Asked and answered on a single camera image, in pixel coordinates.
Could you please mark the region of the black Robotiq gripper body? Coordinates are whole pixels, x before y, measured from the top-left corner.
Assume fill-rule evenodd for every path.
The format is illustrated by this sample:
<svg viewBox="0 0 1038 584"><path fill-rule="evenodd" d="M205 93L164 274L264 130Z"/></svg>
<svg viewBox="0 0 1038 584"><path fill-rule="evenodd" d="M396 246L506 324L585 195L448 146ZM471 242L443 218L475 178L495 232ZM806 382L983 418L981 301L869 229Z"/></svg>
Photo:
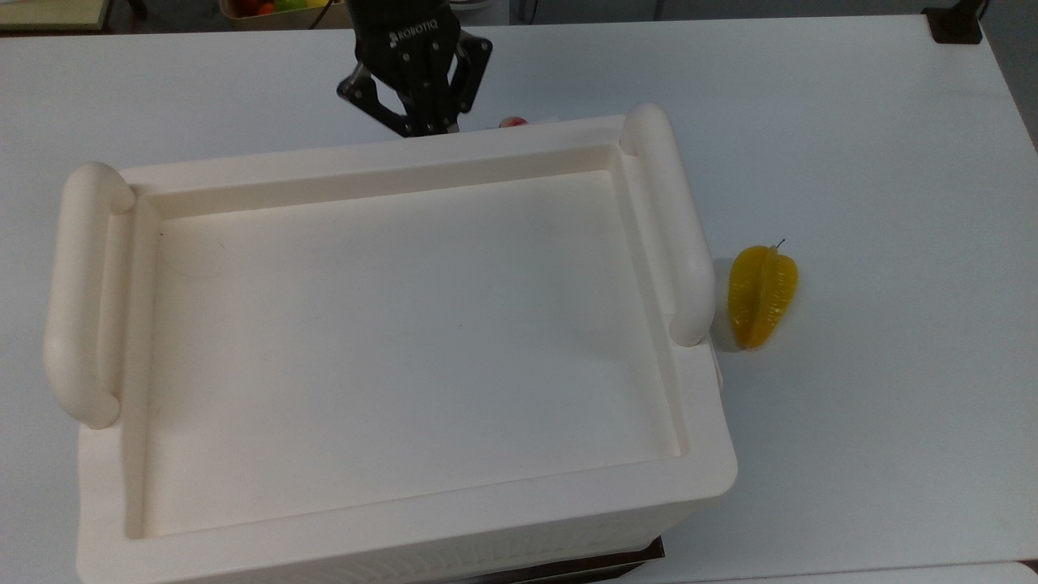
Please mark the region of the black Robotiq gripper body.
<svg viewBox="0 0 1038 584"><path fill-rule="evenodd" d="M441 41L461 37L448 1L349 1L354 55L383 104L411 123L441 123Z"/></svg>

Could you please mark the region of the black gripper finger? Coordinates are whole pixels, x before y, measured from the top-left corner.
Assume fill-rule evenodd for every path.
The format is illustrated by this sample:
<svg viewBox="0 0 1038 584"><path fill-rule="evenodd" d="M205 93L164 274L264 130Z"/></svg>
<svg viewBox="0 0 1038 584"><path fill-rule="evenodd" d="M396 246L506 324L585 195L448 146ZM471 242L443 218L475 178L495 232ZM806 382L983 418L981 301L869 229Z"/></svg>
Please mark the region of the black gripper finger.
<svg viewBox="0 0 1038 584"><path fill-rule="evenodd" d="M401 137L416 136L407 115L398 114L383 104L378 95L377 83L363 63L357 63L347 78L337 85L337 95L361 110L375 121L392 130Z"/></svg>
<svg viewBox="0 0 1038 584"><path fill-rule="evenodd" d="M492 51L485 37L442 38L441 132L456 132L457 116L471 111Z"/></svg>

